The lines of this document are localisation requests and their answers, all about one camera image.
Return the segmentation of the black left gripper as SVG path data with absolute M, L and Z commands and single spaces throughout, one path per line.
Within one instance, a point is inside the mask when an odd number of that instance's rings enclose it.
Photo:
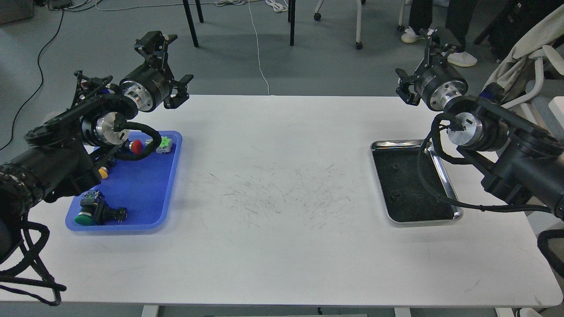
M 135 41 L 134 50 L 145 63 L 122 79 L 119 88 L 139 111 L 154 111 L 162 103 L 167 110 L 175 110 L 189 99 L 188 86 L 195 76 L 186 74 L 176 81 L 168 64 L 168 46 L 177 38 L 177 34 L 150 31 Z

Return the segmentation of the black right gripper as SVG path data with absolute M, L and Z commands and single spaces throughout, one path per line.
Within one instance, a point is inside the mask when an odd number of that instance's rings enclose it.
M 453 54 L 459 52 L 461 44 L 448 29 L 428 29 L 424 35 L 424 63 L 413 75 L 395 68 L 396 93 L 407 105 L 418 106 L 422 99 L 432 111 L 443 111 L 449 100 L 468 91 L 467 81 L 451 66 L 455 65 Z

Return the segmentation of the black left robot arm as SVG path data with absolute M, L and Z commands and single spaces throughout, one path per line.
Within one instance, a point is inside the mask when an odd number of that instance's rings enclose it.
M 112 76 L 87 77 L 77 70 L 71 107 L 27 132 L 30 148 L 1 165 L 1 261 L 17 249 L 22 253 L 16 265 L 1 271 L 2 290 L 49 306 L 62 302 L 67 288 L 56 283 L 40 258 L 50 231 L 28 219 L 41 201 L 86 192 L 82 214 L 92 223 L 126 218 L 124 207 L 112 209 L 93 187 L 111 161 L 143 160 L 164 144 L 159 132 L 133 119 L 161 104 L 174 110 L 189 99 L 194 76 L 176 80 L 168 64 L 168 47 L 177 37 L 150 31 L 136 40 L 134 49 L 144 61 L 118 85 Z

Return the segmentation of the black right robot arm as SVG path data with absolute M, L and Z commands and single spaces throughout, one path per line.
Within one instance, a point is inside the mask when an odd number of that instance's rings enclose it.
M 423 187 L 452 206 L 500 213 L 542 211 L 563 219 L 563 143 L 500 105 L 494 86 L 489 98 L 467 96 L 467 81 L 447 62 L 455 49 L 441 45 L 437 32 L 431 31 L 414 74 L 395 70 L 401 100 L 411 106 L 423 101 L 437 112 L 417 155 Z M 451 164 L 473 165 L 483 175 L 483 189 L 505 204 L 462 203 L 433 189 L 420 163 L 428 144 Z

